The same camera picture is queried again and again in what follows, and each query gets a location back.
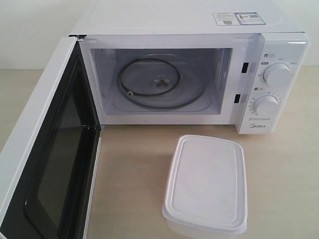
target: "microwave door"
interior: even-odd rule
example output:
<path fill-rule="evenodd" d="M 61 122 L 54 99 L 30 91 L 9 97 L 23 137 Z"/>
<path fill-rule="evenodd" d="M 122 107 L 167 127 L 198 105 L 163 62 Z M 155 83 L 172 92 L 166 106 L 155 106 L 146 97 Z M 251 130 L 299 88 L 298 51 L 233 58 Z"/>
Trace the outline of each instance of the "microwave door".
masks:
<path fill-rule="evenodd" d="M 85 236 L 100 130 L 77 38 L 62 38 L 0 154 L 1 239 Z"/>

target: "white knob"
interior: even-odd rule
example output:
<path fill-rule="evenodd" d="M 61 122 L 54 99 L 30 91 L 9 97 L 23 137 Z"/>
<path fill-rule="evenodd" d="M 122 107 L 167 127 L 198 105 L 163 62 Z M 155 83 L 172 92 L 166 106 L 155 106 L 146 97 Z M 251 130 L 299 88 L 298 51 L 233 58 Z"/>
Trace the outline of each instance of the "white knob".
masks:
<path fill-rule="evenodd" d="M 255 112 L 262 117 L 271 117 L 278 111 L 277 99 L 273 96 L 263 96 L 254 103 Z"/>
<path fill-rule="evenodd" d="M 284 63 L 271 65 L 264 72 L 264 80 L 274 88 L 288 86 L 291 78 L 291 71 Z"/>

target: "microwave oven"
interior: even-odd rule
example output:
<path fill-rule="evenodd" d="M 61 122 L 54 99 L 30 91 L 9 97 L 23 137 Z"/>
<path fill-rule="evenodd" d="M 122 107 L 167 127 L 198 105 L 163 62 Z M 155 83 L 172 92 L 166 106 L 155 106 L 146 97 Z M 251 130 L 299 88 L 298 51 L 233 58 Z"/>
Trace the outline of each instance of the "microwave oven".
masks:
<path fill-rule="evenodd" d="M 273 132 L 309 43 L 271 1 L 94 2 L 0 154 L 0 238 L 86 238 L 106 125 Z"/>

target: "midea logo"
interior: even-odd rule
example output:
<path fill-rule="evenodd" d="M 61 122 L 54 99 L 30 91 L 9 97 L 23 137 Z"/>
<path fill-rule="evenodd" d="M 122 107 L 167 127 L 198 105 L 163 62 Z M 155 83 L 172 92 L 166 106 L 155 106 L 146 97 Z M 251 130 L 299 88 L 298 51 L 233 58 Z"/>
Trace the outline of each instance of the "midea logo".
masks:
<path fill-rule="evenodd" d="M 266 126 L 265 125 L 263 125 L 263 124 L 254 124 L 254 123 L 252 123 L 251 125 L 250 125 L 250 128 L 265 128 Z"/>

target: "white wall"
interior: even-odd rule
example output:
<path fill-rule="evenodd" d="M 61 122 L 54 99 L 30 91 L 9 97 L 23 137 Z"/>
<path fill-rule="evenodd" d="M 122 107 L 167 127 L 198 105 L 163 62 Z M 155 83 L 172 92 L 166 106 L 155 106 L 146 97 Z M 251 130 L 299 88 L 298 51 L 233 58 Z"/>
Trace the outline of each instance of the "white wall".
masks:
<path fill-rule="evenodd" d="M 304 65 L 319 65 L 318 0 L 274 0 L 312 40 Z M 43 69 L 91 0 L 0 0 L 0 69 Z"/>

